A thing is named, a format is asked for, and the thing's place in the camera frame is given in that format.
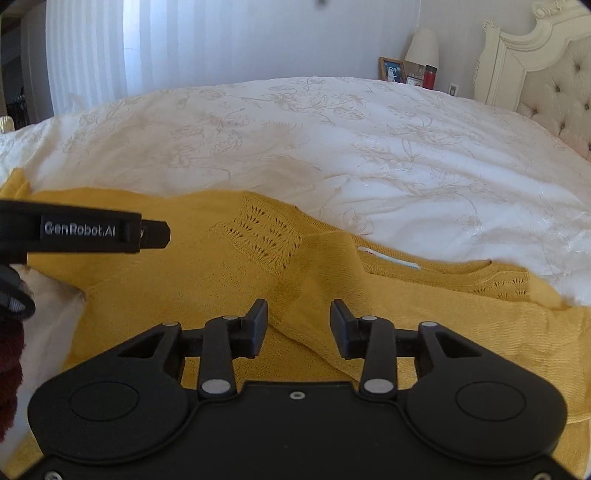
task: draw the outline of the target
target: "yellow sweater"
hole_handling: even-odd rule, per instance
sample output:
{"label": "yellow sweater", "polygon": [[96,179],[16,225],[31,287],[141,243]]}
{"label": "yellow sweater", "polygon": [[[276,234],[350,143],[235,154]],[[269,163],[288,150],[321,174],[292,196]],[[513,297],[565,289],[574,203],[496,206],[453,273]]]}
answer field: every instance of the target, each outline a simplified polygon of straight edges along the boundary
{"label": "yellow sweater", "polygon": [[[551,381],[569,407],[569,426],[555,457],[575,474],[584,472],[591,310],[569,308],[523,268],[412,257],[253,193],[209,191],[166,199],[99,189],[30,194],[22,172],[15,171],[0,196],[131,210],[166,220],[171,228],[165,250],[30,255],[32,267],[86,293],[68,367],[157,323],[203,327],[210,318],[245,313],[262,297],[269,301],[271,327],[257,359],[235,361],[239,385],[246,379],[358,380],[362,361],[343,360],[330,333],[330,302],[343,298],[356,315],[389,318],[398,328],[436,320]],[[418,263],[421,270],[359,247]],[[196,367],[188,362],[185,386],[195,385]],[[401,361],[399,376],[401,388],[413,384],[411,361]],[[32,445],[27,442],[13,458],[9,474],[35,459]]]}

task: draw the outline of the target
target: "headboard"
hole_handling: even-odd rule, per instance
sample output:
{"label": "headboard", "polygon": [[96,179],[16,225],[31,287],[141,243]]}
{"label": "headboard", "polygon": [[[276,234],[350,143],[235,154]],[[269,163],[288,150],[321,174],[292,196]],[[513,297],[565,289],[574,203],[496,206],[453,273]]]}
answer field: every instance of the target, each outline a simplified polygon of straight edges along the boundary
{"label": "headboard", "polygon": [[578,0],[534,4],[528,35],[485,22],[475,99],[538,122],[591,161],[591,13]]}

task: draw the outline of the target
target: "lampshade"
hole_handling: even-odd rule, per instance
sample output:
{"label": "lampshade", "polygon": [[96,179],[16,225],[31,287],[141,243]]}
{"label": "lampshade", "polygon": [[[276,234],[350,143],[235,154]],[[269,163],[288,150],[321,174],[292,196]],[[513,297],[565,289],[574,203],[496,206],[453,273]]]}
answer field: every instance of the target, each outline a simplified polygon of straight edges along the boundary
{"label": "lampshade", "polygon": [[408,49],[406,61],[417,65],[439,68],[439,42],[434,31],[421,28],[415,33]]}

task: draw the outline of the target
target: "red tumbler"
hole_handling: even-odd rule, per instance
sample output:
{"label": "red tumbler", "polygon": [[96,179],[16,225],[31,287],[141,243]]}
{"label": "red tumbler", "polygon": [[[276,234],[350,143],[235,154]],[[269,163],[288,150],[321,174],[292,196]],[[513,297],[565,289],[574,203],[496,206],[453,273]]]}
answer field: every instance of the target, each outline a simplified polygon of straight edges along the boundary
{"label": "red tumbler", "polygon": [[433,90],[435,87],[435,75],[437,74],[437,69],[435,67],[430,67],[427,65],[425,67],[425,76],[423,79],[423,88]]}

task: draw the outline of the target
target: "small picture frame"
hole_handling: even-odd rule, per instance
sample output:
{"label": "small picture frame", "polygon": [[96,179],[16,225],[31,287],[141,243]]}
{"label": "small picture frame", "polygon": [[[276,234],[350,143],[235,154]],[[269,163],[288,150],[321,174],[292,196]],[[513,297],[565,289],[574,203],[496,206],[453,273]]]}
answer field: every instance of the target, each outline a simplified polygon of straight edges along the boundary
{"label": "small picture frame", "polygon": [[386,82],[406,83],[404,64],[400,60],[379,58],[379,79]]}
{"label": "small picture frame", "polygon": [[415,77],[407,77],[407,85],[414,85],[415,87],[422,87],[423,81]]}

